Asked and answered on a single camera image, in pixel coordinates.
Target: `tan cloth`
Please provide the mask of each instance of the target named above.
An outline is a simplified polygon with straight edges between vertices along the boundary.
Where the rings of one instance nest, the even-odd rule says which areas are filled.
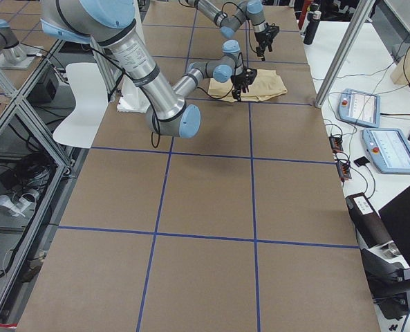
[[[209,83],[208,93],[215,97],[221,98],[231,89],[231,80],[225,83],[219,83],[215,79],[211,79]],[[249,85],[249,92],[242,93],[241,99],[244,102],[262,102],[278,95],[284,95],[288,90],[283,84],[281,77],[275,71],[267,71],[265,69],[257,70],[257,77],[252,85]],[[236,100],[229,93],[222,98],[226,102],[235,102]]]

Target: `black water bottle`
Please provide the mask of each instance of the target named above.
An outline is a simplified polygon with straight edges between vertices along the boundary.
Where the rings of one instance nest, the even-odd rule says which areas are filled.
[[[306,45],[311,45],[313,43],[315,33],[317,32],[321,17],[322,17],[322,12],[316,10],[312,18],[310,19],[308,28],[306,29],[306,35],[304,36],[304,40],[303,40],[303,43],[305,43]]]

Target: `white table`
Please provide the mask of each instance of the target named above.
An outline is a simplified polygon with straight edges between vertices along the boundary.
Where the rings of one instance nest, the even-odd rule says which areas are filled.
[[[305,46],[306,56],[308,57],[308,63],[310,64],[314,85],[317,91],[322,84],[321,79],[324,78],[328,71],[347,26],[348,24],[344,22],[320,22],[313,44]],[[371,24],[364,24],[338,77],[352,74],[372,74],[388,66],[389,69],[387,72],[382,71],[372,76],[347,76],[345,78],[338,78],[335,80],[330,91],[341,92],[344,89],[350,88],[369,93],[381,93],[401,87],[394,85],[391,81],[390,75],[395,68],[395,64],[393,64],[393,60],[384,47],[384,44],[378,37],[374,27]],[[340,94],[332,93],[328,97],[332,107],[336,111]],[[352,126],[345,122],[340,122],[335,118],[332,109],[328,105],[328,101],[324,103],[322,112],[323,117],[328,119],[326,123],[332,121],[332,123],[341,127],[344,133],[352,132]],[[410,88],[406,86],[397,91],[382,94],[381,112],[410,113]],[[382,116],[380,119],[380,127],[399,128],[403,131],[405,136],[408,136],[410,132],[410,116]],[[353,136],[344,136],[343,141],[344,150],[351,157],[351,160],[366,155],[361,134],[363,127],[357,127],[357,129],[358,132],[356,134]],[[326,130],[328,134],[331,130],[333,133],[339,133],[339,129],[333,126],[327,126]],[[377,211],[410,185],[410,175],[379,174],[372,163],[368,164],[368,167],[376,180],[376,191],[370,201]],[[360,167],[357,170],[363,174],[369,183],[369,189],[367,191],[367,195],[369,195],[373,190],[371,175],[365,167]],[[366,187],[363,178],[356,172],[352,171],[352,177],[352,180],[346,181],[344,184],[344,196],[363,192]],[[402,320],[399,322],[396,320],[386,320],[379,308],[377,306],[375,307],[382,331],[388,331],[388,327],[392,324],[398,324],[398,330],[401,329]],[[404,332],[410,332],[410,317]]]

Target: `white device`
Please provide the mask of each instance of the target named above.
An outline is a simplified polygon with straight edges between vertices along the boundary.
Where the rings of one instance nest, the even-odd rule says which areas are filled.
[[[0,195],[0,206],[4,206],[5,208],[9,209],[12,216],[20,215],[25,217],[25,214],[23,214],[22,211],[6,195]]]
[[[380,97],[363,91],[346,89],[338,105],[338,115],[344,122],[378,128],[380,126]]]
[[[410,145],[399,129],[364,129],[364,146],[383,174],[410,174]]]
[[[25,196],[33,198],[33,201],[29,201]],[[26,218],[24,211],[31,206],[31,204],[36,203],[38,198],[39,192],[34,189],[29,189],[28,192],[23,194],[17,204],[14,204],[7,195],[0,195],[0,206],[7,208],[11,216],[22,216]]]

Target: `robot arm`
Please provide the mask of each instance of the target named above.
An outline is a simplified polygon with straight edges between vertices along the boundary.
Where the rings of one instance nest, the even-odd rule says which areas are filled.
[[[257,73],[244,67],[240,47],[227,41],[219,61],[192,64],[189,72],[172,88],[154,58],[136,33],[133,0],[42,0],[42,28],[45,33],[70,42],[89,44],[91,38],[108,48],[133,83],[149,99],[147,124],[154,133],[191,138],[200,127],[197,106],[185,97],[205,78],[219,82],[230,79],[233,95],[248,89]]]
[[[256,76],[257,70],[244,66],[239,43],[228,40],[223,44],[223,57],[220,60],[190,64],[188,72],[174,85],[174,90],[187,96],[205,78],[213,77],[220,83],[231,79],[234,85],[232,96],[241,101],[241,92],[249,91],[248,86],[254,82]]]
[[[197,133],[200,111],[172,89],[137,35],[132,0],[42,0],[41,4],[45,33],[82,44],[89,44],[92,37],[111,50],[149,99],[151,130],[184,138]]]
[[[0,52],[6,61],[17,64],[26,59],[27,54],[19,40],[11,30],[9,24],[0,19]]]
[[[220,28],[222,35],[228,39],[232,38],[234,33],[245,21],[250,20],[255,39],[259,44],[256,47],[257,56],[261,57],[264,61],[266,48],[272,52],[272,42],[279,33],[279,27],[266,22],[263,5],[260,0],[240,2],[232,17],[228,17],[226,13],[219,10],[209,0],[186,0],[186,2],[197,8],[197,10],[202,12],[208,19],[212,20],[214,24]]]

